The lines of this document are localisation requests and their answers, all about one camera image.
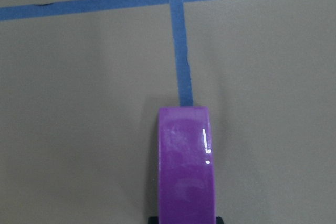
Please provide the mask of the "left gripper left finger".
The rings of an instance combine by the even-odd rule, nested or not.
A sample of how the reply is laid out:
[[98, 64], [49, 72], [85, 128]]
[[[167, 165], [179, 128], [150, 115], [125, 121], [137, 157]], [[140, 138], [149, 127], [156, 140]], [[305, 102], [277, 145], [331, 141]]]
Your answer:
[[147, 224], [159, 224], [159, 217], [158, 216], [148, 217]]

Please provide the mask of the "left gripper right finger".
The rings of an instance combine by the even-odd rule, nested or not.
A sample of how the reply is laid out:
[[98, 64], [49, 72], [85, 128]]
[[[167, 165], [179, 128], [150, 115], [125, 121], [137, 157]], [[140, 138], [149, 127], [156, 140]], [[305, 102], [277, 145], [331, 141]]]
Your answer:
[[216, 224], [225, 224], [225, 222], [222, 217], [216, 216]]

